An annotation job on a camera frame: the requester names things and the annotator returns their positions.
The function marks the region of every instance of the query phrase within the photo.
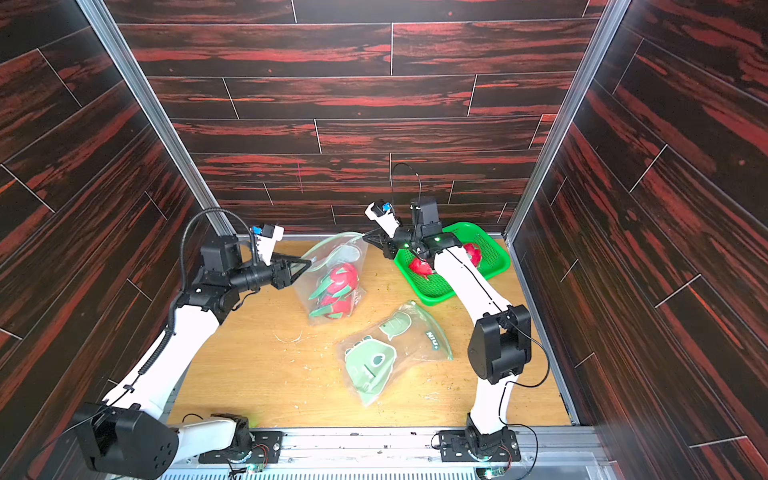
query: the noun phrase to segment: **back wall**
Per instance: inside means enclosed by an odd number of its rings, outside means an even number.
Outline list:
[[[107,1],[221,205],[289,233],[369,230],[400,161],[502,231],[604,3]]]

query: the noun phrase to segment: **mounting plate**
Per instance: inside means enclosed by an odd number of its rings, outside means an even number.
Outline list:
[[[280,451],[283,449],[283,433],[251,429],[250,434],[253,436],[254,445],[266,446],[268,452],[267,464],[276,464],[278,460],[280,460]],[[231,458],[229,458],[229,455],[222,455],[221,451],[202,453],[197,457],[197,461],[199,463],[231,462],[232,466],[249,464],[258,465],[264,463],[264,450],[261,449],[261,447],[253,447],[253,453],[251,453],[251,456],[245,462],[240,461],[235,455],[232,455]]]
[[[469,454],[469,444],[464,430],[442,430],[438,432],[440,439],[440,457],[444,462],[479,462]],[[512,454],[513,462],[520,462],[520,447],[512,430],[506,429],[503,437],[504,446]],[[507,452],[496,452],[486,462],[508,462]]]

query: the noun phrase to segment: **wooden table surface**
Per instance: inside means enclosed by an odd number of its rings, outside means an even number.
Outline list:
[[[286,241],[276,250],[302,255],[313,244]],[[426,307],[445,330],[452,361],[412,367],[368,408],[346,388],[336,343],[380,322],[405,301],[417,300],[395,264],[374,247],[368,249],[360,281],[368,293],[352,316],[322,326],[308,325],[291,288],[268,286],[250,296],[195,356],[169,423],[181,422],[187,413],[229,412],[263,427],[464,426],[477,377],[467,360],[472,321],[456,297]],[[513,268],[490,283],[513,305],[525,303]],[[536,383],[545,370],[545,357],[534,345],[519,382]],[[570,425],[552,375],[536,389],[514,387],[508,421]]]

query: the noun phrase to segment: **black cable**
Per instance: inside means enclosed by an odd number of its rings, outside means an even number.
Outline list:
[[[35,480],[35,478],[32,478],[32,477],[29,475],[29,467],[31,467],[31,466],[32,466],[32,463],[35,461],[35,459],[36,459],[38,456],[40,456],[40,454],[41,454],[41,453],[45,452],[45,450],[47,450],[47,449],[48,449],[48,447],[50,447],[51,445],[53,445],[53,444],[54,444],[54,442],[56,442],[57,440],[59,440],[59,439],[60,439],[60,438],[61,438],[61,437],[62,437],[62,436],[65,434],[65,433],[71,432],[72,430],[76,429],[78,426],[80,426],[80,425],[82,425],[82,424],[84,424],[84,423],[86,423],[86,422],[90,422],[90,421],[91,421],[91,420],[92,420],[94,417],[96,417],[96,416],[100,415],[101,413],[104,413],[104,412],[106,412],[106,411],[107,411],[107,410],[109,410],[109,408],[110,408],[110,407],[112,407],[112,406],[113,406],[115,403],[117,403],[117,402],[120,402],[120,400],[121,400],[121,399],[122,399],[124,396],[126,396],[126,395],[127,395],[129,392],[133,392],[133,390],[134,390],[134,385],[136,384],[136,380],[139,380],[139,376],[136,376],[136,379],[134,379],[134,381],[133,381],[133,382],[132,382],[132,383],[131,383],[129,386],[124,386],[124,388],[125,388],[125,392],[123,392],[123,393],[122,393],[120,396],[118,396],[118,399],[117,399],[117,400],[115,400],[114,402],[110,403],[109,405],[105,405],[105,406],[101,407],[101,408],[100,408],[98,411],[96,411],[96,413],[95,413],[95,414],[93,414],[93,415],[89,416],[88,418],[86,418],[86,419],[83,419],[83,420],[81,420],[80,422],[77,422],[77,423],[75,423],[74,425],[72,425],[72,426],[70,426],[70,427],[67,427],[66,429],[64,429],[64,431],[63,431],[63,432],[61,432],[61,433],[59,433],[58,435],[56,435],[56,436],[55,436],[53,439],[49,440],[49,441],[48,441],[48,442],[47,442],[45,445],[43,445],[43,446],[42,446],[42,447],[41,447],[41,448],[40,448],[40,449],[39,449],[37,452],[35,452],[35,454],[32,456],[32,458],[30,458],[30,459],[29,459],[29,463],[27,464],[27,468],[25,468],[25,470],[24,470],[24,476],[27,478],[27,480]]]
[[[196,416],[197,418],[199,418],[200,420],[205,420],[203,417],[201,417],[201,416],[200,416],[200,415],[198,415],[197,413],[187,413],[187,414],[186,414],[186,415],[185,415],[185,416],[184,416],[184,417],[181,419],[181,423],[184,423],[184,420],[186,420],[186,419],[187,419],[187,417],[188,417],[189,415],[195,415],[195,416]]]
[[[529,427],[528,425],[524,425],[522,423],[507,423],[504,420],[502,420],[502,423],[504,425],[506,425],[507,427],[525,427],[526,429],[530,430],[531,433],[533,433],[533,437],[534,437],[534,439],[536,439],[536,453],[534,454],[534,457],[533,457],[533,463],[531,463],[531,466],[523,474],[522,477],[515,479],[515,480],[523,480],[523,478],[525,478],[525,477],[527,477],[528,475],[531,474],[531,472],[533,471],[533,468],[536,466],[536,460],[538,460],[538,435],[536,435],[536,431],[534,429],[532,429],[531,427]]]
[[[408,165],[406,162],[398,162],[394,165],[392,165],[392,179],[389,183],[390,193],[392,194],[392,209],[395,209],[395,169],[399,167],[400,165],[405,165],[406,167],[411,169],[411,172],[413,172],[414,175],[416,175],[416,178],[419,180],[419,203],[421,203],[422,200],[422,178],[419,176],[419,172],[416,170],[413,170],[413,167]]]
[[[242,218],[238,217],[236,214],[230,212],[227,209],[219,208],[219,207],[211,207],[206,208],[202,210],[201,212],[198,212],[195,214],[190,220],[187,222],[187,226],[184,228],[184,233],[181,235],[181,242],[179,246],[179,267],[180,267],[180,274],[181,274],[181,288],[178,295],[176,295],[176,298],[174,298],[174,301],[170,303],[168,307],[168,319],[165,326],[165,334],[163,335],[163,339],[160,341],[160,343],[157,344],[157,348],[152,352],[152,355],[147,359],[147,362],[144,363],[144,365],[141,366],[139,369],[139,375],[143,375],[147,373],[150,367],[153,366],[153,364],[157,361],[157,358],[160,356],[160,354],[165,350],[165,347],[168,346],[168,343],[170,342],[170,339],[176,334],[175,328],[176,328],[176,303],[179,300],[179,297],[181,297],[184,292],[187,291],[187,268],[184,265],[184,247],[187,243],[187,236],[189,235],[189,232],[191,228],[194,226],[194,224],[197,223],[197,221],[205,214],[211,213],[211,212],[221,212],[223,214],[231,215],[232,217],[238,219],[240,223],[243,224],[245,227],[246,232],[248,232],[248,237],[250,238],[250,263],[251,265],[255,265],[257,261],[257,249],[256,249],[256,235],[253,233],[253,230],[248,228],[248,225],[243,221]]]
[[[251,295],[254,295],[254,294],[256,294],[256,293],[257,293],[257,292],[250,292],[250,293],[248,293],[246,296],[244,296],[244,297],[243,297],[243,299],[242,299],[240,302],[238,302],[238,304],[237,304],[237,305],[235,305],[235,306],[233,306],[233,307],[232,307],[232,311],[234,312],[235,310],[238,310],[240,307],[242,307],[242,306],[243,306],[243,304],[245,303],[245,299],[246,299],[246,298],[248,298],[249,296],[251,296]]]

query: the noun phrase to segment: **dark wood panel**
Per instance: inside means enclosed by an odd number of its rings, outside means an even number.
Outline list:
[[[187,150],[205,154],[317,154],[312,121],[172,120]]]
[[[184,228],[191,217],[199,211],[200,205],[191,190],[187,189],[180,198],[179,206],[168,216],[168,220],[145,240],[148,245],[146,253],[128,276],[134,285],[150,298],[157,296],[170,269],[177,262]],[[198,223],[206,222],[206,219],[198,221]]]
[[[712,478],[719,480],[763,480],[768,478],[768,462],[749,439],[705,445],[691,449],[691,455],[709,466]]]
[[[308,23],[462,22],[575,18],[584,0],[293,0],[296,18]]]
[[[555,159],[552,161],[552,166],[547,172],[547,176],[544,177],[544,181],[541,182],[541,191],[544,192],[544,196],[547,197],[550,205],[554,201],[565,181],[566,179],[565,174],[563,174],[563,167],[558,162],[557,157],[555,157]]]
[[[469,116],[556,114],[574,72],[478,75]]]
[[[228,78],[240,118],[465,117],[471,75]]]
[[[632,196],[768,343],[768,230],[670,149]]]
[[[650,305],[696,276],[696,268],[621,186],[576,127],[563,140],[558,162],[568,185],[578,192]]]
[[[395,75],[576,70],[596,20],[395,24]]]
[[[190,239],[187,242],[186,255],[187,278],[193,278],[201,265],[200,246],[204,242],[209,228],[210,225],[208,223],[201,221],[190,235]],[[171,267],[165,281],[161,280],[161,283],[162,286],[157,295],[152,299],[147,313],[141,319],[135,331],[133,331],[131,339],[122,349],[119,359],[115,363],[115,367],[109,377],[115,382],[120,382],[125,378],[164,328],[170,302],[176,297],[181,287],[178,261]]]
[[[56,296],[162,169],[165,152],[145,130],[76,200],[56,212],[0,272],[2,328],[26,336]],[[45,271],[31,276],[29,272]]]
[[[669,478],[669,474],[675,475],[676,469],[668,472],[667,475],[665,471],[659,470],[666,466],[663,465],[664,457],[650,456],[647,441],[645,438],[638,437],[634,422],[624,410],[624,400],[619,398],[611,388],[614,380],[601,365],[601,359],[605,362],[611,361],[609,356],[596,354],[582,363],[576,369],[576,373],[587,399],[586,403],[591,407],[593,425],[607,453],[618,461],[622,470],[634,474],[634,476],[627,476],[627,480]]]
[[[600,62],[594,79],[606,90],[613,92],[642,41],[641,36],[628,30],[625,26],[619,25],[614,39],[605,52],[603,61]]]
[[[369,230],[373,230],[375,223],[370,222],[366,217],[366,208],[368,205],[334,205],[333,215],[338,225],[369,225]],[[438,205],[440,220],[444,226],[456,222],[477,223],[498,223],[499,218],[509,209],[515,210],[515,206],[505,207],[501,204],[448,204]],[[410,210],[408,204],[395,205],[395,211],[404,224],[411,223]]]
[[[68,364],[48,401],[31,422],[11,458],[5,463],[2,471],[4,476],[23,478],[24,469],[38,447],[52,440],[68,426],[72,414],[81,403],[101,400],[101,387],[106,383],[107,375],[113,367],[112,363],[117,359],[115,350],[121,348],[130,338],[149,303],[135,287],[126,281],[123,282],[95,328],[85,332],[90,333],[88,340]],[[75,453],[80,454],[79,447]],[[36,474],[46,461],[50,461],[49,457],[41,455],[32,464],[30,471]]]
[[[40,51],[30,51],[0,65],[0,162],[13,157],[78,108]]]
[[[190,188],[181,176],[181,173],[179,173],[176,164],[166,154],[162,158],[165,162],[165,167],[155,177],[152,184],[147,187],[147,195],[157,205],[157,208],[163,212],[163,215],[166,218],[170,218],[176,208],[190,194]]]
[[[0,419],[4,429],[0,458],[3,460],[60,383],[98,320],[125,284],[127,275],[141,259],[145,251],[142,240],[164,221],[146,196],[124,210],[127,213],[115,229],[0,369],[1,387],[5,392],[0,399]],[[113,329],[114,326],[105,326],[104,332]],[[84,361],[98,363],[94,360]],[[74,366],[74,369],[80,371],[83,366]],[[75,382],[71,386],[78,383],[78,388],[87,385],[86,382]],[[28,448],[34,451],[37,447],[39,443],[36,442],[34,447]]]
[[[0,37],[4,39],[0,42],[0,63],[88,27],[80,8],[69,0],[3,2],[0,18]]]
[[[516,204],[528,185],[527,178],[508,180],[457,180],[453,182],[453,204],[490,204],[510,202]]]
[[[665,145],[597,82],[587,90],[574,123],[627,190]]]
[[[240,215],[246,223],[251,225],[258,223],[274,223],[276,225],[334,224],[330,205],[303,205],[301,208],[296,208],[286,205],[264,205],[248,200],[224,200],[220,204]]]
[[[392,154],[392,167],[404,162],[422,180],[494,180],[529,178],[540,150],[452,152],[445,154]],[[413,173],[397,167],[393,180],[413,181]]]
[[[608,0],[589,0],[587,9],[584,10],[584,17],[601,17],[607,5]]]
[[[19,339],[14,336],[10,336],[5,332],[0,332],[0,367],[5,364],[11,354],[18,347]]]
[[[248,200],[262,205],[367,205],[373,201],[392,200],[389,182],[311,182],[299,184],[266,184],[262,182],[208,183],[218,200]],[[435,197],[439,204],[447,204],[451,182],[422,182],[422,195]],[[416,182],[395,182],[394,202],[407,204],[419,195]]]
[[[171,118],[237,118],[223,78],[149,77],[148,80]]]
[[[658,442],[659,432],[676,432],[683,448],[740,435],[738,425],[614,254],[572,182],[562,188],[553,209],[607,316],[614,320],[601,333],[604,341],[592,346],[606,346],[602,355],[609,357],[604,366],[615,372],[614,388],[626,388],[617,396],[636,422],[638,435]],[[626,387],[616,387],[622,382]]]
[[[493,151],[528,148],[538,117],[318,120],[325,153]]]
[[[117,23],[293,23],[290,0],[107,0]]]
[[[768,223],[768,105],[644,42],[616,96],[670,147]]]
[[[627,26],[663,48],[768,101],[765,2],[635,2]]]
[[[90,27],[46,45],[40,52],[81,105],[123,79]]]
[[[389,75],[392,26],[121,25],[147,75]]]
[[[768,453],[768,349],[704,278],[658,309],[743,432]]]
[[[215,155],[193,154],[206,180],[387,181],[387,154]]]
[[[51,217],[40,200],[0,168],[0,265]]]
[[[146,125],[144,112],[121,82],[5,166],[58,210]]]

